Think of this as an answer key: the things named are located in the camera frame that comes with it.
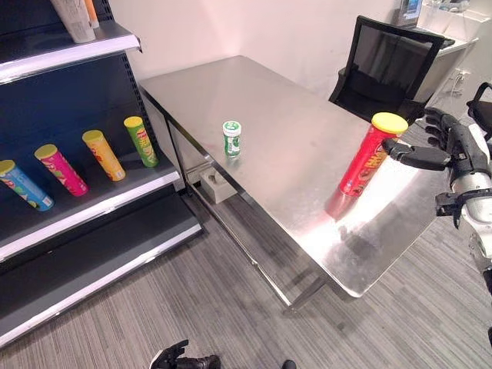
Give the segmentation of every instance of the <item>black office chair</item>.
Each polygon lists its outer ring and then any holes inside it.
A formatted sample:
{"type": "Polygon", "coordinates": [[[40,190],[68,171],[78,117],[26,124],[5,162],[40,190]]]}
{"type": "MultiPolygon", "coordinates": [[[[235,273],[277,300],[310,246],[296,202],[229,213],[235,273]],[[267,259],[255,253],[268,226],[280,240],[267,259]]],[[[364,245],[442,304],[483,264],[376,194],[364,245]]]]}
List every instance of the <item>black office chair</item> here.
{"type": "Polygon", "coordinates": [[[482,83],[474,99],[467,102],[468,115],[486,132],[485,141],[490,140],[492,137],[492,102],[480,100],[487,88],[492,90],[492,85],[487,82],[482,83]]]}
{"type": "Polygon", "coordinates": [[[330,101],[371,121],[389,111],[410,124],[427,101],[414,101],[444,37],[357,17],[347,66],[338,72],[330,101]]]}

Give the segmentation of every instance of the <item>pink pringles can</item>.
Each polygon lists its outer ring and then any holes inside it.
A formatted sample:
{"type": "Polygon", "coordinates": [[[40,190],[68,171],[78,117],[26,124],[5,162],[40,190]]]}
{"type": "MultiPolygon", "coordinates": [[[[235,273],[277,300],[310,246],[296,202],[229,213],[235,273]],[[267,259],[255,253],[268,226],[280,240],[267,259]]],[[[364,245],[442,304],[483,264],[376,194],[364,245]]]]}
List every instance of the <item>pink pringles can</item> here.
{"type": "Polygon", "coordinates": [[[34,156],[61,182],[74,196],[82,196],[89,187],[68,163],[58,148],[52,144],[41,146],[34,156]]]}

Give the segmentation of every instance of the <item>gray carpet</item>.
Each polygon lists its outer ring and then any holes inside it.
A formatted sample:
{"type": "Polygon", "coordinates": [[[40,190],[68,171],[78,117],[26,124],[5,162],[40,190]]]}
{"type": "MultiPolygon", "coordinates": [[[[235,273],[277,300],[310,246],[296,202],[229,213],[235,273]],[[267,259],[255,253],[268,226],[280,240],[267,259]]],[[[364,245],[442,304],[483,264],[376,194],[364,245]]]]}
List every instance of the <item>gray carpet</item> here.
{"type": "MultiPolygon", "coordinates": [[[[233,241],[190,204],[205,234],[16,341],[0,368],[145,368],[184,338],[188,355],[220,354],[226,369],[276,369],[288,357],[304,369],[492,367],[490,296],[450,219],[436,220],[362,299],[323,288],[283,315],[233,241]]],[[[292,298],[313,278],[309,260],[243,206],[231,199],[221,210],[247,225],[241,236],[292,298]]]]}

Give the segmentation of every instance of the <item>blue pringles can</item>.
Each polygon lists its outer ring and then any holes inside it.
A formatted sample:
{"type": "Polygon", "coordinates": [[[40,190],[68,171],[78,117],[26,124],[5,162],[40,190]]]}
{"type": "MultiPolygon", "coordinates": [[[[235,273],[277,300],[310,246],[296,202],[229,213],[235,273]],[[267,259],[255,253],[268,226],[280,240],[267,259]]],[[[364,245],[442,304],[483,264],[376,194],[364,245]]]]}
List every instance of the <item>blue pringles can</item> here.
{"type": "Polygon", "coordinates": [[[0,161],[0,181],[34,209],[47,211],[55,202],[17,166],[13,160],[0,161]]]}

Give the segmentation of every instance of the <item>green mint container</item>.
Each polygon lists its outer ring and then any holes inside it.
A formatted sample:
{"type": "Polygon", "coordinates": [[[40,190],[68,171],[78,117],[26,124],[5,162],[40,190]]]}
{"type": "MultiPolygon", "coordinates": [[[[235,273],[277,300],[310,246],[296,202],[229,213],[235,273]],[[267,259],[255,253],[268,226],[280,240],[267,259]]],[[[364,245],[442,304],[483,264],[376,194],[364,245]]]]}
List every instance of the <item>green mint container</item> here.
{"type": "Polygon", "coordinates": [[[224,150],[227,156],[238,156],[241,153],[239,138],[241,135],[241,124],[238,121],[226,121],[222,125],[224,132],[224,150]]]}

